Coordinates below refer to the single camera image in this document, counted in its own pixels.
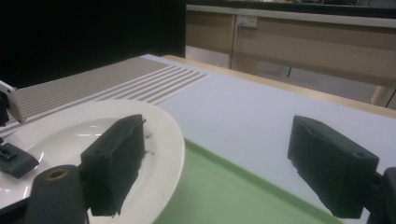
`green surface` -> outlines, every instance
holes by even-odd
[[[183,174],[156,223],[341,221],[186,140]]]

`black curtain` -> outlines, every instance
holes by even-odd
[[[143,54],[185,54],[183,0],[5,2],[0,79],[18,88]]]

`white surface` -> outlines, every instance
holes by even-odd
[[[209,78],[205,81],[159,104],[177,121],[184,136],[324,210],[318,196],[287,159],[294,115],[320,120],[372,151],[380,158],[380,174],[395,166],[396,119],[206,73]],[[346,222],[366,220],[367,213],[360,220]]]
[[[273,11],[260,10],[249,8],[233,8],[233,7],[207,7],[187,5],[187,10],[190,11],[204,11],[227,13],[234,15],[257,16],[266,18],[275,18],[293,21],[318,21],[336,24],[361,25],[373,27],[396,28],[396,20],[371,18],[371,17],[352,17],[352,16],[338,16],[338,15],[323,15],[314,13],[288,12],[288,11]]]
[[[118,119],[142,114],[146,157],[120,216],[90,223],[152,223],[171,198],[184,162],[184,139],[175,121],[157,106],[137,101],[100,101],[71,107],[34,122],[6,142],[27,150],[40,164],[21,179],[0,174],[0,207],[29,196],[33,179],[50,167],[80,164],[80,153]]]

